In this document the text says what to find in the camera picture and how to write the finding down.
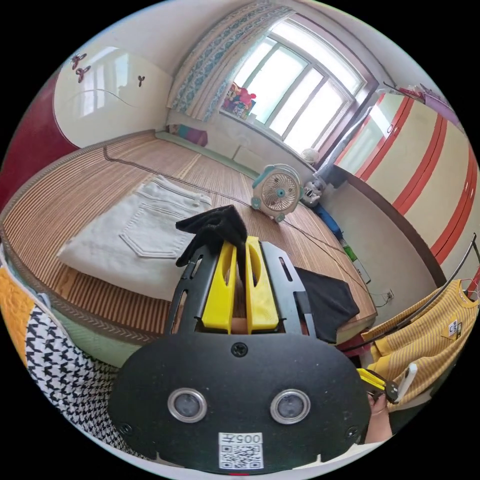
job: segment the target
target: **white jeans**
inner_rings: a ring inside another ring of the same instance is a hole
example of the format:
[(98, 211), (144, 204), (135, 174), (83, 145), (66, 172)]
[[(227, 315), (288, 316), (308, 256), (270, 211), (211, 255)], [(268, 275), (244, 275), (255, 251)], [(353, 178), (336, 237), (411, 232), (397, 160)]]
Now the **white jeans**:
[(175, 224), (211, 205), (208, 196), (158, 176), (91, 221), (58, 259), (117, 287), (171, 301), (184, 270), (175, 262), (193, 238)]

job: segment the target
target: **bed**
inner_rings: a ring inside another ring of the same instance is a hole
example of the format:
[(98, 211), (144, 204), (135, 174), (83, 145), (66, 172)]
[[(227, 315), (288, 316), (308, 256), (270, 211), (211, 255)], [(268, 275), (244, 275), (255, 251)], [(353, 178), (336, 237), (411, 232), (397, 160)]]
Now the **bed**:
[[(311, 210), (299, 205), (287, 216), (288, 222), (276, 224), (248, 206), (252, 179), (233, 162), (225, 165), (158, 139), (153, 131), (93, 145), (57, 160), (30, 179), (0, 214), (7, 259), (26, 285), (48, 295), (59, 318), (82, 327), (85, 335), (123, 344), (140, 346), (162, 335), (169, 302), (82, 274), (57, 258), (68, 239), (158, 174), (188, 182), (193, 192), (208, 190), (213, 207), (235, 205), (248, 233), (285, 250), (294, 266), (348, 282), (360, 313), (338, 331), (338, 343), (372, 324), (377, 311), (362, 278)], [(234, 317), (245, 316), (245, 301), (237, 294)]]

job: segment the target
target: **wall outlet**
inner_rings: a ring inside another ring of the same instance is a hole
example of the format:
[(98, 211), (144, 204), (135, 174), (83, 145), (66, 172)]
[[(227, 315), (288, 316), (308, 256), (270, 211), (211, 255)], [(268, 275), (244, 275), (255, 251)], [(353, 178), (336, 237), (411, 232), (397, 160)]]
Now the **wall outlet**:
[(383, 301), (384, 301), (385, 303), (388, 303), (388, 302), (390, 302), (391, 300), (393, 300), (393, 298), (394, 298), (394, 293), (392, 292), (392, 290), (390, 290), (389, 292), (384, 293), (384, 294), (382, 295), (382, 297), (383, 297)]

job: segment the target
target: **small fan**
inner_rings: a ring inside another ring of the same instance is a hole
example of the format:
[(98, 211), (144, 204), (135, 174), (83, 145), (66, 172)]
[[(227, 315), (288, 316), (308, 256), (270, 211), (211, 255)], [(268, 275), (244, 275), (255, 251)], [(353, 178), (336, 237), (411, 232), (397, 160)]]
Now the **small fan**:
[(267, 165), (252, 188), (251, 207), (273, 217), (277, 223), (295, 210), (304, 195), (299, 174), (283, 163)]

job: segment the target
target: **fan grille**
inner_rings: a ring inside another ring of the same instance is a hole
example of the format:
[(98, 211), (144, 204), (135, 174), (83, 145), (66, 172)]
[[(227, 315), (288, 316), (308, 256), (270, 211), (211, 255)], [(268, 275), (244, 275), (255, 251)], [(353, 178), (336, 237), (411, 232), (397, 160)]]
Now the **fan grille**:
[[(278, 196), (278, 190), (285, 195)], [(273, 212), (283, 212), (288, 209), (299, 197), (297, 182), (286, 173), (275, 173), (269, 176), (262, 185), (261, 199)]]

